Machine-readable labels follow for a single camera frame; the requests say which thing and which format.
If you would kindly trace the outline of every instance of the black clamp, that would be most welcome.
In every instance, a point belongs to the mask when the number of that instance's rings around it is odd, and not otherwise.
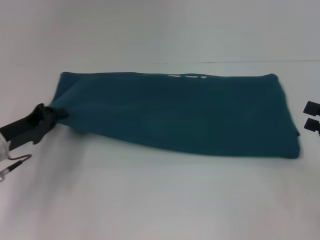
[[[63,109],[48,107],[41,103],[25,118],[1,127],[0,133],[7,142],[11,142],[9,146],[11,151],[28,142],[39,143],[55,127],[59,119],[67,116],[68,113]]]
[[[312,101],[308,101],[303,112],[305,114],[309,114],[312,116],[316,116],[316,115],[320,116],[320,104],[312,102]],[[320,135],[320,123],[317,120],[308,118],[308,120],[306,121],[306,123],[304,125],[304,128],[307,130],[310,130],[312,132],[318,131],[319,135]]]

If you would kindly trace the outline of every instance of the teal cloth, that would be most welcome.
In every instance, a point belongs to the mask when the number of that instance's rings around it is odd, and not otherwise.
[[[297,158],[298,132],[274,74],[61,74],[50,105],[76,130],[166,150]]]

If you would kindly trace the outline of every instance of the white table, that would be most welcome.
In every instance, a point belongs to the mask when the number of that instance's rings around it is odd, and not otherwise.
[[[307,101],[320,103],[316,2],[246,0],[253,11],[232,0],[218,9],[204,0],[4,2],[0,126],[49,104],[63,71],[274,73],[302,151],[297,160],[192,155],[58,125],[11,153],[33,157],[0,184],[1,240],[320,238],[320,137],[303,128]]]

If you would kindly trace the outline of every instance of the white backdrop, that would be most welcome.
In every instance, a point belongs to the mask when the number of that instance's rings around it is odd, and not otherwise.
[[[49,104],[63,71],[274,73],[302,153],[297,160],[192,155],[58,125],[41,143],[12,152],[33,158],[0,184],[1,240],[318,240],[320,138],[303,128],[307,101],[320,103],[318,7],[2,0],[0,126]]]

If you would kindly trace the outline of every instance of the teal towel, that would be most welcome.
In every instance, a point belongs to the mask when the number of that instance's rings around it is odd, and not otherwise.
[[[297,158],[298,132],[274,74],[61,74],[61,124],[131,143],[216,156]]]

